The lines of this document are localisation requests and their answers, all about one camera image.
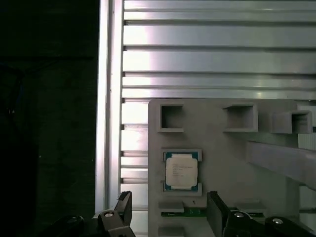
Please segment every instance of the dark background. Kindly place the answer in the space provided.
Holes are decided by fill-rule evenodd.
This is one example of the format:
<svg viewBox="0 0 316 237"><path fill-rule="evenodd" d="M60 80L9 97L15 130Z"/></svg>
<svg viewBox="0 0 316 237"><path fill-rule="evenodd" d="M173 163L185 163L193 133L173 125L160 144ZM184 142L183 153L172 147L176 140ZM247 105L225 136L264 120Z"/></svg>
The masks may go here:
<svg viewBox="0 0 316 237"><path fill-rule="evenodd" d="M94 214L98 20L98 0L0 3L0 62L22 70L45 65L23 78L14 116L38 150L34 169L27 168L37 173L29 233L63 215ZM28 204L21 198L16 205Z"/></svg>

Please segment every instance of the screw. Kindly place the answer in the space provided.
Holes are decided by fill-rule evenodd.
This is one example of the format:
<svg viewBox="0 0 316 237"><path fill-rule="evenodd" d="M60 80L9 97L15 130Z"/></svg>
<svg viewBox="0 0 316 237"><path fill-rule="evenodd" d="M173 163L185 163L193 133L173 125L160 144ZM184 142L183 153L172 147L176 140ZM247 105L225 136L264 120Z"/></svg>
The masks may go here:
<svg viewBox="0 0 316 237"><path fill-rule="evenodd" d="M282 221L281 219L279 219L279 218L274 218L272 221L273 221L274 223L278 224L278 225L283 224L283 221Z"/></svg>
<svg viewBox="0 0 316 237"><path fill-rule="evenodd" d="M104 216L105 216L105 217L111 217L111 216L113 216L113 214L110 213L110 212L108 212L108 213L105 213Z"/></svg>
<svg viewBox="0 0 316 237"><path fill-rule="evenodd" d="M243 214L240 213L240 212L236 212L234 215L235 215L237 218L242 218L242 217L243 217Z"/></svg>

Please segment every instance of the gray plastic tray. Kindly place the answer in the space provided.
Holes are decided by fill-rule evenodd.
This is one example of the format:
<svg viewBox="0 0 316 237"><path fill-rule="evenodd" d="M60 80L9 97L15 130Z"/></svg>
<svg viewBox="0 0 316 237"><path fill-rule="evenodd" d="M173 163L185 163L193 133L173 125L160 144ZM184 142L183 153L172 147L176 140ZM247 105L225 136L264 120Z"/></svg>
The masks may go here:
<svg viewBox="0 0 316 237"><path fill-rule="evenodd" d="M228 206L258 199L268 215L299 212L299 184L246 162L246 142L297 147L297 134L272 134L272 114L297 110L290 100L154 99L149 103L149 236L213 236L205 218L161 217L161 207L205 207L218 191ZM201 195L164 190L163 151L201 149Z"/></svg>

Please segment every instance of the metal wall panel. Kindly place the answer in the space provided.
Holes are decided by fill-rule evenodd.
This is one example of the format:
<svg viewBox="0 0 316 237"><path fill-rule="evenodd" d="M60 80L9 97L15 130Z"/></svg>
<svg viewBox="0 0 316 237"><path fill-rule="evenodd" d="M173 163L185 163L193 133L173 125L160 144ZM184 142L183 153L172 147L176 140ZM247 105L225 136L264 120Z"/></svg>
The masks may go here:
<svg viewBox="0 0 316 237"><path fill-rule="evenodd" d="M316 52L125 51L125 72L316 74Z"/></svg>
<svg viewBox="0 0 316 237"><path fill-rule="evenodd" d="M316 2L112 0L112 6L109 206L120 190L132 190L131 226L144 237L150 99L316 100Z"/></svg>
<svg viewBox="0 0 316 237"><path fill-rule="evenodd" d="M146 46L315 48L316 31L313 26L132 25L124 26L123 40Z"/></svg>

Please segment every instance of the gray plastic arm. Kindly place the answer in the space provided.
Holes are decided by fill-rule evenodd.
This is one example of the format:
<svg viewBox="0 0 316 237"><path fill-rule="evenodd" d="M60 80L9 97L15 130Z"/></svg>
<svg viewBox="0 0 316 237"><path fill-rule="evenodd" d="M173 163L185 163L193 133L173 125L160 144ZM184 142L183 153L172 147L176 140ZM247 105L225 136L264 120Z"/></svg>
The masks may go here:
<svg viewBox="0 0 316 237"><path fill-rule="evenodd" d="M247 161L304 183L316 191L316 151L247 143Z"/></svg>

